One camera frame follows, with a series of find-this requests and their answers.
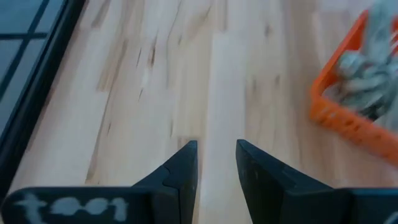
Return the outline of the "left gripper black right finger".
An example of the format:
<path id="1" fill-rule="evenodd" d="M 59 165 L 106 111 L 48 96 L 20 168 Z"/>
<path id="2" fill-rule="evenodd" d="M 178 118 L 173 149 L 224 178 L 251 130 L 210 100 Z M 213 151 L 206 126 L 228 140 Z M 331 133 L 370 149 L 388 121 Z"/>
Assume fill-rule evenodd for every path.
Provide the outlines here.
<path id="1" fill-rule="evenodd" d="M 239 181 L 253 223 L 349 223 L 351 196 L 276 159 L 250 142 L 236 142 Z"/>

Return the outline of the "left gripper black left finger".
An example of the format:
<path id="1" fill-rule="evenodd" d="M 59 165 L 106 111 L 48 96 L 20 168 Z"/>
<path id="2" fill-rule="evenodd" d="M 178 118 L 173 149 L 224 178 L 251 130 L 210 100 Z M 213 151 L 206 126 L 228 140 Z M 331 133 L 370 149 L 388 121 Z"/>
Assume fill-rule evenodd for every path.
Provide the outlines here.
<path id="1" fill-rule="evenodd" d="M 197 185 L 198 146 L 189 141 L 132 186 L 132 222 L 191 224 Z"/>

